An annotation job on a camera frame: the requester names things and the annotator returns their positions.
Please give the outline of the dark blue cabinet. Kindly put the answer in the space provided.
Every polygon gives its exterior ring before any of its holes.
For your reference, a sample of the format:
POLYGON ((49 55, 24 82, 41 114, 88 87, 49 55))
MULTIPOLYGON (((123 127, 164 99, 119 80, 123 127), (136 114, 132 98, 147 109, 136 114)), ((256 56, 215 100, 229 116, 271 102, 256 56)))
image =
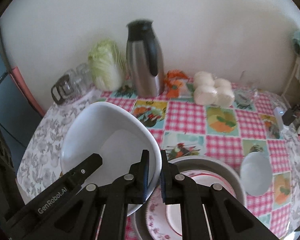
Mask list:
POLYGON ((18 168, 42 116, 18 87, 7 59, 0 28, 0 130, 18 168))

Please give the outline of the white power strip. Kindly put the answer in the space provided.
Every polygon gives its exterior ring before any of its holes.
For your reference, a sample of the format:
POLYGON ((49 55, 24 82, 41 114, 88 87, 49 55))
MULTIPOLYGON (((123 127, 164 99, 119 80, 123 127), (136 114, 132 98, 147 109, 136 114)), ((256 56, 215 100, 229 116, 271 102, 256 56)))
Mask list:
POLYGON ((277 125, 278 125, 278 128, 279 128, 279 131, 280 132, 283 132, 285 130, 288 129, 288 127, 283 123, 283 114, 285 112, 283 111, 282 108, 280 107, 275 107, 274 108, 274 116, 276 118, 276 122, 277 122, 277 125))

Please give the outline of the napa cabbage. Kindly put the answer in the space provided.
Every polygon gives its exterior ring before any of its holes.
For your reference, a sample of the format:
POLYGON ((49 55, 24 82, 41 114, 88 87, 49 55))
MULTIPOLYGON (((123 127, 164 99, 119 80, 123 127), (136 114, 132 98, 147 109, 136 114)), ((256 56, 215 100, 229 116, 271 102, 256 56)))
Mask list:
POLYGON ((123 86, 126 61, 115 41, 105 39, 95 44, 89 51, 88 63, 97 89, 114 91, 123 86))

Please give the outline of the large white square bowl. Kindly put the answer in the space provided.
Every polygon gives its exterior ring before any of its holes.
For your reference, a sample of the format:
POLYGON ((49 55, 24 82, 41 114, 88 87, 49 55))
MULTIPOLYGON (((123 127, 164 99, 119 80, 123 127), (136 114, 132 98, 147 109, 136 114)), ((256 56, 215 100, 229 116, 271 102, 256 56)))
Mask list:
POLYGON ((93 153, 103 164, 83 186, 111 184, 129 172, 141 160, 143 150, 149 151, 149 197, 160 177, 162 159, 157 141, 132 114, 109 102, 95 102, 86 107, 66 133, 60 156, 62 173, 70 171, 93 153))

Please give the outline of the clear drinking glass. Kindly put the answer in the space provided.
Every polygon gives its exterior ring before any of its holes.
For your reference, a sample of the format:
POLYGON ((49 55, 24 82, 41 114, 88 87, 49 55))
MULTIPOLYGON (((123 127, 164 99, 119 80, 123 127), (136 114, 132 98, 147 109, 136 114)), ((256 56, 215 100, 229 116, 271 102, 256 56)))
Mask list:
POLYGON ((87 63, 82 63, 76 67, 72 83, 80 95, 85 95, 91 90, 93 80, 91 69, 87 63))

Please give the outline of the black power adapter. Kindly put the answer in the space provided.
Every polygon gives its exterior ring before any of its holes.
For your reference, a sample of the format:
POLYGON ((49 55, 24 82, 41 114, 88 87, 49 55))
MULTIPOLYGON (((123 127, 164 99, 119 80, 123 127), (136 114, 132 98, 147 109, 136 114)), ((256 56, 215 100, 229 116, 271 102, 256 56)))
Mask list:
POLYGON ((282 121, 285 126, 289 126, 296 119, 296 114, 292 108, 285 111, 282 116, 282 121))

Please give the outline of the orange snack packet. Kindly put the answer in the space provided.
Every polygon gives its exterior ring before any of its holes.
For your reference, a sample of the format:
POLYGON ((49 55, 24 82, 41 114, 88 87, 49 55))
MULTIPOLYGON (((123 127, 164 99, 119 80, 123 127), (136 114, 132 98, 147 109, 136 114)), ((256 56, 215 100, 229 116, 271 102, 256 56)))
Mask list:
POLYGON ((172 98, 189 98, 192 92, 188 88, 189 77, 181 70, 169 70, 164 82, 167 86, 166 96, 172 98))

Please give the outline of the clear glass pitcher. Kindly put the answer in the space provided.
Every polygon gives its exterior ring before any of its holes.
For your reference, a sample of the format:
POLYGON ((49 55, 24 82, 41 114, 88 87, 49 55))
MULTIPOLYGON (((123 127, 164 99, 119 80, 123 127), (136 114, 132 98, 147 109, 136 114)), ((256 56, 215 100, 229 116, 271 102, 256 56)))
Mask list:
POLYGON ((246 70, 240 75, 237 88, 234 90, 235 102, 241 106, 250 106, 258 97, 258 80, 246 70))

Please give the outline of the steel round tray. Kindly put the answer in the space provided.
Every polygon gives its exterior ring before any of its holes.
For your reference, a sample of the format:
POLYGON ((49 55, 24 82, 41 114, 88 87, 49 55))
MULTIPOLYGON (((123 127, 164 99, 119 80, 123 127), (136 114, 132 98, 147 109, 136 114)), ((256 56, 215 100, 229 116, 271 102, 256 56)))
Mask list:
MULTIPOLYGON (((247 195, 238 174, 220 160, 190 156, 173 159, 180 173, 192 178, 197 184, 211 186, 221 184, 242 205, 247 205, 247 195)), ((131 219, 137 239, 182 239, 179 205, 162 202, 160 185, 131 219)))

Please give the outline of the steel thermos jug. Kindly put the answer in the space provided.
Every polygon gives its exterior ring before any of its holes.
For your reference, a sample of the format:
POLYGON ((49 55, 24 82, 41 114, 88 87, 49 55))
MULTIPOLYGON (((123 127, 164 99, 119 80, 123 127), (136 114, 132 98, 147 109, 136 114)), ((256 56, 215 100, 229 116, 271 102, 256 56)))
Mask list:
POLYGON ((152 20, 140 19, 127 24, 126 61, 136 94, 152 98, 163 93, 164 61, 152 20))

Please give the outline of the pink floral plate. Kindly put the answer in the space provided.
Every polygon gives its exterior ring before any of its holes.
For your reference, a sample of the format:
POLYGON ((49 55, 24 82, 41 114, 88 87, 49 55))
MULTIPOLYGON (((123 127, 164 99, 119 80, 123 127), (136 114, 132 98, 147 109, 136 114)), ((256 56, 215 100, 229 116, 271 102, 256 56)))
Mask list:
MULTIPOLYGON (((182 172, 197 184, 211 186, 221 184, 235 196, 235 191, 222 176, 206 170, 189 170, 182 172)), ((162 202, 161 188, 158 187, 147 204, 145 223, 152 239, 182 239, 181 212, 179 204, 166 205, 162 202)))

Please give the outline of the pale blue round bowl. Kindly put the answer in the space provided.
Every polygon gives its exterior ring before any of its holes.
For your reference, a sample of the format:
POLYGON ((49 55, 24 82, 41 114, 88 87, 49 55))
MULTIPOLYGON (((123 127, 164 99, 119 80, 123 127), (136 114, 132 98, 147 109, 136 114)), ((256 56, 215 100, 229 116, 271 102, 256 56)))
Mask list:
POLYGON ((261 196, 271 186, 273 172, 269 157, 264 152, 251 152, 242 161, 240 178, 247 194, 261 196))

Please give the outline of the checkered patchwork tablecloth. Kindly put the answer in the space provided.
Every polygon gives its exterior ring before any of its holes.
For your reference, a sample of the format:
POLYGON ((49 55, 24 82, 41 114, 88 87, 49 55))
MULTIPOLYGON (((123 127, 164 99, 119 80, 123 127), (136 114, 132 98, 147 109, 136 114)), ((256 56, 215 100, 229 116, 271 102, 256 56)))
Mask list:
POLYGON ((244 157, 263 151, 270 157, 273 184, 261 196, 248 197, 248 209, 277 237, 300 226, 300 137, 294 127, 277 131, 274 108, 281 98, 262 92, 250 107, 198 106, 192 98, 152 99, 136 96, 130 87, 120 92, 92 90, 69 105, 52 105, 30 140, 17 171, 17 182, 29 198, 36 197, 61 176, 64 136, 89 104, 107 101, 147 124, 158 145, 175 157, 187 154, 219 159, 239 170, 244 157))

